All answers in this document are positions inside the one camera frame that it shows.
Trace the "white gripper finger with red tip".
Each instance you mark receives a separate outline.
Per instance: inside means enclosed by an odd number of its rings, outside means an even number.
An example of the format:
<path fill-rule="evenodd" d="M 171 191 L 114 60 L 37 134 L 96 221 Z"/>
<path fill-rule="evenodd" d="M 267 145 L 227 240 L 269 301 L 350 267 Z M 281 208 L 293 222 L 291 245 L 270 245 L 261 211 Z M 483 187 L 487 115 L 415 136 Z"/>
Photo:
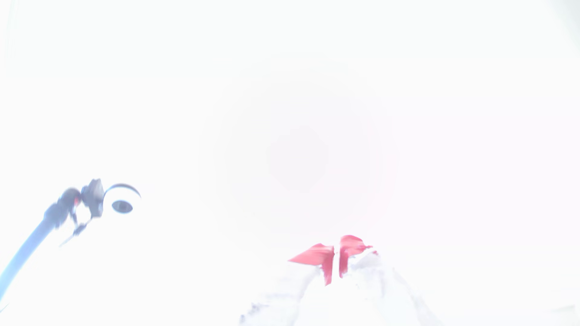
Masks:
<path fill-rule="evenodd" d="M 344 235 L 339 255 L 339 276 L 352 279 L 385 325 L 442 325 L 423 297 L 373 246 Z"/>
<path fill-rule="evenodd" d="M 333 246 L 315 244 L 287 260 L 240 316 L 239 325 L 294 325 L 309 285 L 321 274 L 325 285 L 331 283 L 334 256 Z"/>

